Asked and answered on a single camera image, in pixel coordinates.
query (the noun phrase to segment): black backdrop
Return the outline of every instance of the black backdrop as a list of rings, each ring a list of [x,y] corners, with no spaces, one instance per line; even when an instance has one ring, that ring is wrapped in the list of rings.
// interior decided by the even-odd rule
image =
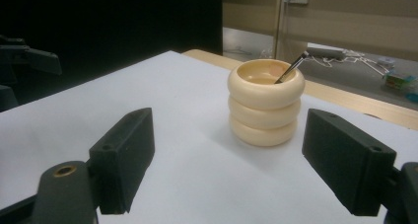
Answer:
[[[167,50],[222,53],[222,0],[0,0],[0,35],[59,56],[63,74],[24,71],[21,104]]]

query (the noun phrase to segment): white tabletop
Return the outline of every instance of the white tabletop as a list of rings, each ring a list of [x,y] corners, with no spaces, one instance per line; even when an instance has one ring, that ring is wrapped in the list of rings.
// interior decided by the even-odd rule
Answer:
[[[0,113],[0,209],[35,194],[56,164],[88,150],[126,113],[153,109],[156,154],[131,212],[100,223],[383,223],[352,216],[302,155],[308,108],[334,112],[418,161],[418,132],[302,96],[294,138],[259,148],[228,125],[229,70],[167,52]]]

